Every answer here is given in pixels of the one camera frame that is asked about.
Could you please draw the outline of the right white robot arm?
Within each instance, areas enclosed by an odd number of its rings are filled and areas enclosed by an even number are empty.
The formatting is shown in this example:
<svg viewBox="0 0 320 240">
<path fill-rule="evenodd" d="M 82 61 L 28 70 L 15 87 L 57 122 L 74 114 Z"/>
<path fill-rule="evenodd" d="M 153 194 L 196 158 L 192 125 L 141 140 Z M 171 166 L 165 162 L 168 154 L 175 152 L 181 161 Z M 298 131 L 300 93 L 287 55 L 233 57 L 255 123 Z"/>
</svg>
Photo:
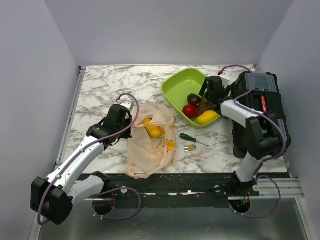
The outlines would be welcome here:
<svg viewBox="0 0 320 240">
<path fill-rule="evenodd" d="M 209 76 L 199 95 L 215 112 L 232 120 L 233 154 L 243 161 L 229 187 L 241 196 L 254 184 L 263 163 L 280 158 L 292 143 L 278 78 L 269 72 L 243 72 L 224 87 L 220 76 Z"/>
</svg>

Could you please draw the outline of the yellow fake fruit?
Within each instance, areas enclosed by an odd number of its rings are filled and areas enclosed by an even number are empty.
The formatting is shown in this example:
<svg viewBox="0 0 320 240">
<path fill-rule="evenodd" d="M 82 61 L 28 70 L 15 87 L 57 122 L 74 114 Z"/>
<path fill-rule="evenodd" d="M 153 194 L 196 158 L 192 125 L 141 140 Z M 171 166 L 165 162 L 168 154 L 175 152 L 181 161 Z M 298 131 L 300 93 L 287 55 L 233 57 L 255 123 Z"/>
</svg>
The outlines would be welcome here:
<svg viewBox="0 0 320 240">
<path fill-rule="evenodd" d="M 146 118 L 142 121 L 145 130 L 147 131 L 148 135 L 152 138 L 160 138 L 163 136 L 163 132 L 159 126 L 152 125 L 150 122 L 152 121 L 151 118 Z"/>
</svg>

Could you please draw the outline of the dark red fake fruit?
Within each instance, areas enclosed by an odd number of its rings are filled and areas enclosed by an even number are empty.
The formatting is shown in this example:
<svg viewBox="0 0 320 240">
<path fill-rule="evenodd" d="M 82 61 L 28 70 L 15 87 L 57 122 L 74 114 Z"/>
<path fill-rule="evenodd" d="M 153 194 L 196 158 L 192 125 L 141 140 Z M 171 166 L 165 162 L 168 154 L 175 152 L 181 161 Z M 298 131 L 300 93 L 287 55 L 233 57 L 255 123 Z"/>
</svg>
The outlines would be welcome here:
<svg viewBox="0 0 320 240">
<path fill-rule="evenodd" d="M 193 105 L 195 107 L 198 107 L 201 105 L 202 99 L 198 95 L 191 93 L 187 97 L 187 102 L 189 105 Z"/>
</svg>

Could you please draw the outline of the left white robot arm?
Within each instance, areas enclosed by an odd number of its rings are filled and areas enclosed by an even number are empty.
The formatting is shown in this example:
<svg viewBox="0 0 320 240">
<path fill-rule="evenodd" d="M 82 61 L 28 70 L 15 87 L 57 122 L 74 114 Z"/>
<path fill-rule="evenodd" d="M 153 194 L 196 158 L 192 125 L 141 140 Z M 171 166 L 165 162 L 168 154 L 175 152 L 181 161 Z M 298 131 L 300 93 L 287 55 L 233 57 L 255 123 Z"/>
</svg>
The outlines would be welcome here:
<svg viewBox="0 0 320 240">
<path fill-rule="evenodd" d="M 31 183 L 30 208 L 48 221 L 60 225 L 73 207 L 92 195 L 107 197 L 111 185 L 102 173 L 93 173 L 88 179 L 76 181 L 108 147 L 120 139 L 131 137 L 133 103 L 125 100 L 113 104 L 99 123 L 91 126 L 76 151 L 47 177 L 36 177 Z"/>
</svg>

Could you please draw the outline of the translucent orange plastic bag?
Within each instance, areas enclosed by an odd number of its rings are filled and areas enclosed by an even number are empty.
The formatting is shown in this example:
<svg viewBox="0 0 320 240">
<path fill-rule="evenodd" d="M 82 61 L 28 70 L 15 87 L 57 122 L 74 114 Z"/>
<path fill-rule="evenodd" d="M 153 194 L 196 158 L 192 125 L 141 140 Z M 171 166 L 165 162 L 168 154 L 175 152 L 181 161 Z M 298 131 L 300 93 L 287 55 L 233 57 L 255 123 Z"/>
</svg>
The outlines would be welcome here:
<svg viewBox="0 0 320 240">
<path fill-rule="evenodd" d="M 132 137 L 127 140 L 126 173 L 134 179 L 147 179 L 172 164 L 176 155 L 174 115 L 163 104 L 143 103 L 133 108 L 137 120 L 131 127 Z M 150 125 L 159 126 L 162 137 L 150 137 L 142 121 L 152 119 Z"/>
</svg>

